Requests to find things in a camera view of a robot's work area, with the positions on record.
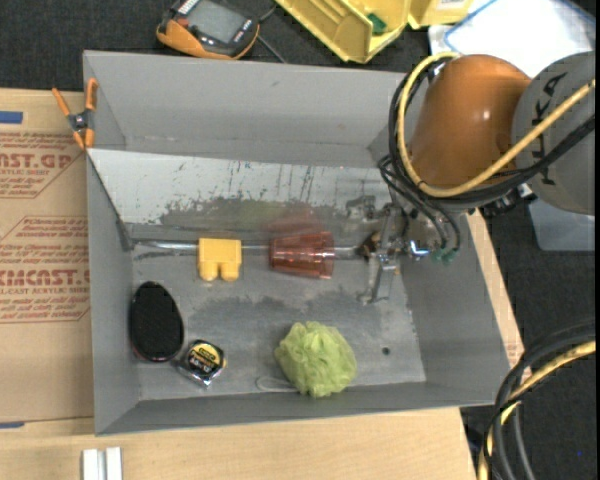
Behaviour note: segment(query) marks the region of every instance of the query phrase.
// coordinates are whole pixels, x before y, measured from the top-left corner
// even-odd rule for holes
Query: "metal bracket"
[[[122,450],[82,450],[82,480],[122,480]]]

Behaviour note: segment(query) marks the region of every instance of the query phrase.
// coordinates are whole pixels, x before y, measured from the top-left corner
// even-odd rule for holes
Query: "black oval case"
[[[147,361],[163,362],[176,356],[184,341],[184,325],[171,294],[148,281],[133,296],[129,308],[133,350]]]

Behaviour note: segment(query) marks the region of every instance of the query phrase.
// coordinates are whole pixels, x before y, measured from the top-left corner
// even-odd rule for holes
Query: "yellow cable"
[[[431,63],[435,62],[439,58],[444,57],[442,54],[433,55],[427,57],[422,61],[414,71],[411,76],[408,78],[407,83],[402,91],[400,96],[400,102],[398,107],[398,121],[397,121],[397,140],[398,140],[398,150],[400,151],[400,158],[402,159],[402,163],[407,171],[407,174],[411,178],[411,180],[418,185],[418,187],[425,193],[432,197],[453,197],[459,194],[463,194],[468,192],[469,190],[475,188],[480,185],[482,182],[486,181],[488,178],[493,176],[496,172],[502,169],[505,165],[507,165],[513,158],[515,158],[524,148],[526,148],[531,142],[533,142],[536,138],[538,138],[549,126],[551,126],[554,122],[556,122],[567,110],[569,110],[573,105],[575,105],[578,101],[584,98],[591,90],[595,88],[596,80],[595,78],[590,82],[586,83],[582,87],[580,87],[576,92],[574,92],[569,98],[563,101],[560,105],[558,105],[545,119],[543,119],[539,124],[537,124],[527,135],[525,135],[515,146],[511,147],[500,159],[492,164],[490,167],[485,169],[481,174],[477,175],[475,178],[458,185],[452,188],[436,188],[431,185],[428,185],[422,178],[415,172],[413,165],[411,164],[411,160],[409,159],[409,154],[407,152],[407,146],[404,137],[404,115],[406,111],[407,99],[409,97],[409,93],[411,92],[411,87],[414,84],[417,76]]]
[[[586,343],[582,343],[581,345],[577,345],[572,349],[568,350],[564,354],[556,357],[552,361],[549,361],[546,365],[540,368],[538,371],[534,372],[522,385],[520,385],[515,391],[513,391],[508,400],[513,400],[516,397],[520,396],[522,393],[526,392],[528,389],[533,387],[539,381],[556,371],[558,368],[562,368],[565,364],[575,361],[581,357],[593,354],[596,351],[596,342],[595,340],[588,341]],[[511,406],[507,407],[502,414],[500,415],[501,424],[505,424],[509,416],[513,413],[513,410],[520,404],[520,402],[516,402]],[[489,432],[487,434],[487,439],[485,440],[485,445],[482,446],[480,450],[480,457],[478,459],[478,480],[490,480],[491,474],[489,470],[489,465],[487,463],[487,454],[491,457],[493,453],[493,427],[489,428]]]
[[[554,372],[558,368],[561,368],[567,363],[574,361],[580,357],[587,356],[589,354],[593,354],[596,351],[596,342],[588,341],[583,343],[582,345],[578,345],[577,347],[572,348],[571,350],[565,352],[561,356],[556,357],[554,360],[548,362],[538,371],[536,371],[531,377],[529,377],[523,384],[521,384],[513,393],[511,393],[510,399],[519,397],[522,393],[527,391],[530,387],[532,387],[535,383],[544,379],[547,375]]]

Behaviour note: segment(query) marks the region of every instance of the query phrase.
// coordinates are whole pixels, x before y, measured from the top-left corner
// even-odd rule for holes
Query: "wooden table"
[[[0,109],[33,95],[41,100],[39,91],[0,89]],[[70,101],[78,109],[82,95]],[[55,105],[50,92],[45,104]],[[514,363],[522,345],[491,240],[477,212],[469,222]],[[95,437],[91,418],[31,422],[0,430],[0,479],[79,479],[81,451],[110,446],[122,448],[124,480],[475,480],[457,408],[113,437]]]

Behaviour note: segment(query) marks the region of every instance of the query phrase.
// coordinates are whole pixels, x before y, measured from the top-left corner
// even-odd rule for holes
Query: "gray bin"
[[[509,366],[466,219],[445,266],[404,258],[391,296],[364,304],[355,247],[379,223],[355,211],[389,202],[375,167],[403,74],[85,52],[100,89],[88,150],[91,318],[97,434],[493,403]],[[270,226],[308,211],[334,234],[329,280],[272,272]],[[242,240],[235,283],[197,276],[201,237]],[[156,242],[189,244],[184,250]],[[186,341],[224,349],[205,388],[138,360],[128,309],[144,281],[178,303]],[[312,399],[277,390],[273,358],[296,322],[337,327],[359,375]]]

